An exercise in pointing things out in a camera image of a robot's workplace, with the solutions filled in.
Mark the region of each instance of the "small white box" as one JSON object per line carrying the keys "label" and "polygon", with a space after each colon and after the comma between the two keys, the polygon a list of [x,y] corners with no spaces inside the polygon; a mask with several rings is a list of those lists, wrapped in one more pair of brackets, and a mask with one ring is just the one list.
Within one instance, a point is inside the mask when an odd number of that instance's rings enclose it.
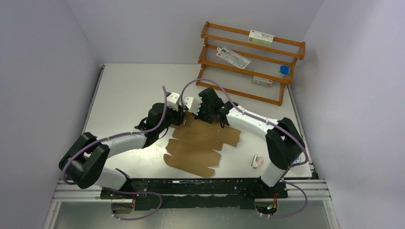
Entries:
{"label": "small white box", "polygon": [[258,76],[253,76],[252,83],[262,85],[265,87],[271,87],[273,85],[273,81],[269,79],[265,79]]}
{"label": "small white box", "polygon": [[247,42],[270,48],[273,38],[274,36],[271,34],[251,30]]}

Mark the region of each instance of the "flattened cardboard box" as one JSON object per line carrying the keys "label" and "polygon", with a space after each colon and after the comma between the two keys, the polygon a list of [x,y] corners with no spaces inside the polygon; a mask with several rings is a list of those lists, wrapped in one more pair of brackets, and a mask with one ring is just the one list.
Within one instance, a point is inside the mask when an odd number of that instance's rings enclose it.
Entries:
{"label": "flattened cardboard box", "polygon": [[166,146],[165,163],[201,177],[211,177],[215,170],[209,167],[219,165],[221,155],[215,150],[222,150],[223,144],[236,147],[240,130],[219,123],[208,124],[194,119],[187,113],[181,126],[177,126]]}

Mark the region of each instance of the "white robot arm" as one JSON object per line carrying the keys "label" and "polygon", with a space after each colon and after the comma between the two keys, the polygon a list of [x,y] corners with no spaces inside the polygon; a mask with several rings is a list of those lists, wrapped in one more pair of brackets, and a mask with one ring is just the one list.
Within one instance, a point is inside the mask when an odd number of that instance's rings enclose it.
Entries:
{"label": "white robot arm", "polygon": [[[66,174],[80,188],[87,188],[91,185],[109,187],[116,190],[131,190],[131,178],[119,169],[110,169],[104,166],[105,161],[114,155],[126,152],[131,149],[146,148],[158,140],[159,134],[170,125],[181,125],[184,119],[184,112],[194,114],[196,119],[213,123],[219,122],[221,126],[229,125],[237,129],[247,130],[266,141],[269,151],[270,163],[263,175],[259,178],[267,187],[273,187],[301,154],[301,149],[289,137],[275,129],[269,123],[278,125],[292,134],[303,145],[303,141],[294,127],[291,120],[270,119],[255,114],[266,120],[266,123],[258,121],[246,114],[253,114],[243,107],[237,108],[229,102],[223,103],[212,88],[207,88],[199,93],[202,102],[186,97],[184,105],[180,104],[180,95],[171,93],[167,97],[167,112],[162,124],[155,130],[146,134],[128,135],[99,143],[86,150],[89,157],[81,156],[72,162],[67,168]],[[163,115],[164,104],[154,104],[149,110],[148,117],[144,118],[134,132],[148,130],[157,125]],[[83,133],[73,144],[59,163],[62,170],[73,154],[97,140],[91,133]]]}

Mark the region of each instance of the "white enclosure wall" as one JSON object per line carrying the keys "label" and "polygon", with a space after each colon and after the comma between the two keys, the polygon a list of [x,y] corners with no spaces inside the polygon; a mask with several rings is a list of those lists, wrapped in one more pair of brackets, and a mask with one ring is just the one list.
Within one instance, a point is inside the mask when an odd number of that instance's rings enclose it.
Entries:
{"label": "white enclosure wall", "polygon": [[197,63],[205,21],[302,40],[323,0],[67,0],[101,63]]}
{"label": "white enclosure wall", "polygon": [[0,1],[1,228],[43,228],[98,74],[64,0]]}
{"label": "white enclosure wall", "polygon": [[294,97],[342,229],[405,228],[405,2],[325,0]]}

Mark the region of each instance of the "wooden shelf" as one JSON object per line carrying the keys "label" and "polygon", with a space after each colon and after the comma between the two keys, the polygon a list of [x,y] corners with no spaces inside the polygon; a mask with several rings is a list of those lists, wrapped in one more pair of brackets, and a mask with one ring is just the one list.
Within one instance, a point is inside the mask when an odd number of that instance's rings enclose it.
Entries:
{"label": "wooden shelf", "polygon": [[[210,79],[219,83],[230,94],[236,94],[271,104],[279,104],[281,83],[273,82],[271,88],[253,84],[252,79],[242,73],[234,73],[225,69],[205,66],[202,79]],[[211,82],[198,82],[199,86],[218,88]]]}
{"label": "wooden shelf", "polygon": [[[247,43],[250,31],[231,28],[223,25],[205,23],[201,37],[204,38],[204,46],[198,63],[201,78],[206,66],[226,69],[236,73],[242,73],[249,77],[258,76],[280,83],[280,97],[278,100],[263,99],[253,94],[228,89],[229,93],[281,105],[286,84],[292,84],[294,68],[297,60],[305,56],[305,42],[296,42],[284,38],[274,37],[271,48]],[[234,52],[248,58],[251,62],[245,69],[237,68],[227,61],[216,56],[218,47],[228,47]],[[280,66],[288,66],[290,71],[287,75],[279,72]],[[197,85],[210,86],[206,83],[197,82]]]}

